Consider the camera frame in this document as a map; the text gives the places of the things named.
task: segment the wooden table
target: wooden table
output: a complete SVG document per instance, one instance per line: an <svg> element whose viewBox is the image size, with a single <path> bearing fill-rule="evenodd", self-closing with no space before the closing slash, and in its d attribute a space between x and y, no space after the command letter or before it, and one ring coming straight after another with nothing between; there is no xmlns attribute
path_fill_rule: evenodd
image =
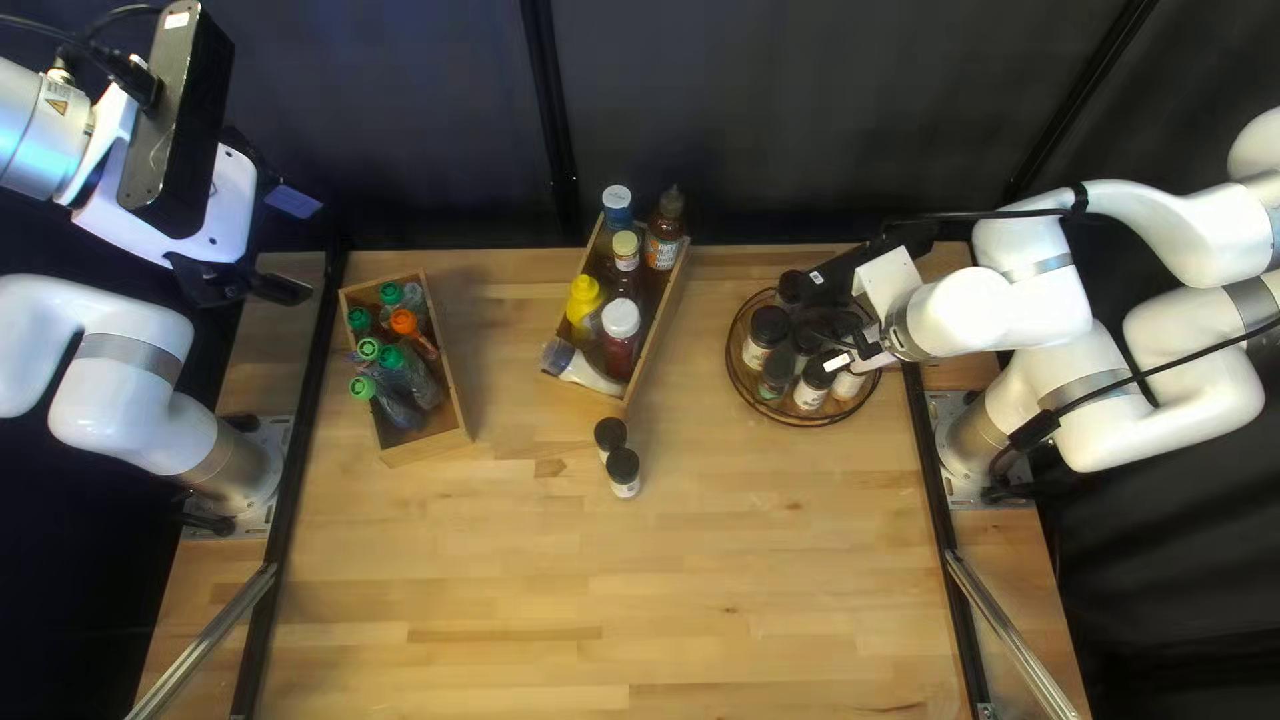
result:
<svg viewBox="0 0 1280 720"><path fill-rule="evenodd" d="M262 716L968 717L901 374L819 429L765 420L724 377L741 301L840 250L695 249L632 406L645 487L630 502L591 442L603 405L535 382L580 251L352 254L347 283L428 272L477 441L387 469L333 348ZM964 264L943 243L922 273ZM977 356L924 377L983 387L995 372ZM1084 710L1038 528L1034 512L970 512L957 532ZM252 541L183 544L143 689L260 556ZM238 643L172 716L225 716Z"/></svg>

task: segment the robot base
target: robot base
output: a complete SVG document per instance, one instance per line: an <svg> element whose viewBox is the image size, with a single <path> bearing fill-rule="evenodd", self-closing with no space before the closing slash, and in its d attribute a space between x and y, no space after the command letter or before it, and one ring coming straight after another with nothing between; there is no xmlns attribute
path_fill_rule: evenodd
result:
<svg viewBox="0 0 1280 720"><path fill-rule="evenodd" d="M264 486L261 501L255 501L253 507L234 518L236 532L227 537L218 537L211 530L186 525L182 528L184 541L228 541L265 538L271 530L271 521L275 519L275 489L280 482L284 469L284 455L289 446L289 434L293 430L292 415L260 415L256 430L246 432L244 437L262 446L271 457L270 479ZM210 510L204 498L192 495L187 498L184 511L201 518L221 518L219 512Z"/></svg>
<svg viewBox="0 0 1280 720"><path fill-rule="evenodd" d="M931 391L925 393L925 400L929 404L929 423L934 437L941 434L938 432L940 427L952 423L964 413L964 409L968 406L965 396L969 395L969 391L963 389ZM1018 497L1001 502L987 502L982 498L982 488L988 484L986 477L957 477L941 460L938 461L938 469L942 477L942 489L947 493L947 505L951 510L1025 510L1036 507L1032 500ZM1019 457L1014 462L1014 466L1009 470L1009 479L1014 484L1032 482L1030 466L1027 464L1025 457Z"/></svg>

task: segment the green bottle cap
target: green bottle cap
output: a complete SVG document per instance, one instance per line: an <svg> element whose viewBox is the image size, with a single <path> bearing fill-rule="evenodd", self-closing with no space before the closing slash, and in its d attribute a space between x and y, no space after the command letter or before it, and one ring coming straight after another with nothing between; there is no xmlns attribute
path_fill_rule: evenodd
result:
<svg viewBox="0 0 1280 720"><path fill-rule="evenodd" d="M378 354L378 361L388 370L399 370L404 366L404 352L394 345L388 345Z"/></svg>
<svg viewBox="0 0 1280 720"><path fill-rule="evenodd" d="M404 300L404 288L399 283L383 283L383 287L378 288L378 297L383 300L383 305L399 305L399 301Z"/></svg>
<svg viewBox="0 0 1280 720"><path fill-rule="evenodd" d="M378 395L378 383L375 383L372 378L357 375L351 378L351 384L347 386L347 389L351 391L352 397L369 400L370 397Z"/></svg>
<svg viewBox="0 0 1280 720"><path fill-rule="evenodd" d="M347 324L356 332L367 331L374 324L374 314L364 307L356 307L347 313Z"/></svg>
<svg viewBox="0 0 1280 720"><path fill-rule="evenodd" d="M378 360L378 354L383 351L383 343L374 337L361 338L356 343L356 354L360 355L361 360L372 363Z"/></svg>

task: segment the wooden crate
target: wooden crate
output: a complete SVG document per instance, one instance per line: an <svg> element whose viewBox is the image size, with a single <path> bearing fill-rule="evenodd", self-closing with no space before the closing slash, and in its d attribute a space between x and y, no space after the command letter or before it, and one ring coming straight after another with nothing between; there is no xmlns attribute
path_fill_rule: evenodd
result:
<svg viewBox="0 0 1280 720"><path fill-rule="evenodd" d="M374 314L374 324L376 325L378 311L381 306L378 299L378 288L387 282L404 283L411 281L420 283L426 296L430 327L424 334L440 348L438 359L426 360L422 357L422 361L426 363L428 369L435 377L436 382L440 383L440 387L448 388L448 395L439 405L431 409L428 414L426 425L420 430L402 430L397 428L376 402L369 402L374 434L378 437L378 455L388 468L399 468L401 465L471 445L471 433L467 430L466 421L462 418L462 404L458 401L458 388L453 382L453 373L449 370L449 356L443 327L435 311L435 302L431 300L431 291L426 284L426 274L422 270L379 278L339 290L338 301L342 304L342 324L347 329L347 342L352 350L356 348L356 334L346 322L347 313L352 307L370 310ZM375 328L375 336L384 342L397 337L393 331L383 331L381 328Z"/></svg>
<svg viewBox="0 0 1280 720"><path fill-rule="evenodd" d="M573 278L588 270L588 268L591 264L591 259L595 256L596 243L607 242L604 238L600 237L600 229L603 227L604 227L604 214L602 213L595 219L595 228L591 229L591 240L586 243L586 251L582 254L582 260L577 265L577 272L575 272L572 277L564 278L566 300L568 299L568 283L572 282ZM640 254L643 258L644 256L643 234L640 238ZM608 252L604 254L604 256L612 259L613 250L608 249ZM640 352L636 356L636 369L631 374L631 380L627 382L627 389L622 397L613 397L612 395L596 392L577 383L561 380L554 375L552 375L550 373L547 373L545 370L539 370L538 375L549 383L554 383L564 388L572 388L572 391L585 392L591 395L593 397L600 398L605 404L618 409L620 414L623 418L626 418L626 410L631 405L631 400L635 397L636 391L640 388L640 380L644 377L645 369L649 365L648 360L653 357L653 355L657 352L658 342L662 340L662 333L666 329L666 325L669 324L671 322L669 318L672 313L675 313L676 306L680 305L680 290L681 290L680 274L681 270L685 268L685 264L689 261L689 256L690 256L690 247L686 243L684 250L680 251L680 256L676 258L676 265L671 269L671 273L668 273L667 279L664 281L660 299L658 301L657 310L654 310L653 319L649 322L646 327L641 328L643 332L645 333L645 337L641 340ZM652 291L653 288L646 288L646 290ZM557 318L556 334L566 341L572 341L571 325L568 324L568 320L564 319L563 306L561 306L561 314L559 318ZM596 364L596 368L603 370L602 364Z"/></svg>

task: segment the yellow bottle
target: yellow bottle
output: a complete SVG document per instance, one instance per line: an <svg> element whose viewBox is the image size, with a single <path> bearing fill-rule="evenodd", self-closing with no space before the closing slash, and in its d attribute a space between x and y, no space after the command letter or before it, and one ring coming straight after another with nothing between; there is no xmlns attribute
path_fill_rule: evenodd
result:
<svg viewBox="0 0 1280 720"><path fill-rule="evenodd" d="M600 309L604 292L591 275L579 275L568 286L568 304L564 316L573 325L573 342L581 343L595 337L600 328Z"/></svg>

